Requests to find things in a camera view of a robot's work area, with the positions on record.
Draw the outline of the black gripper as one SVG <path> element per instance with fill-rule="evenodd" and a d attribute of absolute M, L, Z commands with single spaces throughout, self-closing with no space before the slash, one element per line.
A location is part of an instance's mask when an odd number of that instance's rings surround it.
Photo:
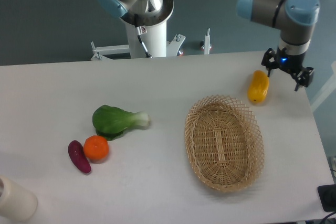
<path fill-rule="evenodd" d="M 299 55 L 290 55 L 287 53 L 287 48 L 277 48 L 275 53 L 272 48 L 269 48 L 264 53 L 261 65 L 267 69 L 267 77 L 270 77 L 274 69 L 290 73 L 296 82 L 295 91 L 297 92 L 301 87 L 307 88 L 314 77 L 314 68 L 302 66 L 305 55 L 305 52 Z"/>

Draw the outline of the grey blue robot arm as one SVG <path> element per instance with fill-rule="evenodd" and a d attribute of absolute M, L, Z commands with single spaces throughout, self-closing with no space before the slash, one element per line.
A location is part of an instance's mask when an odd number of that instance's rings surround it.
<path fill-rule="evenodd" d="M 166 23 L 174 10 L 173 0 L 97 0 L 127 30 L 132 58 L 176 57 L 185 40 L 166 37 Z M 318 20 L 319 0 L 238 0 L 239 17 L 280 31 L 276 50 L 265 52 L 261 64 L 268 71 L 280 69 L 297 87 L 308 87 L 314 69 L 302 65 Z"/>

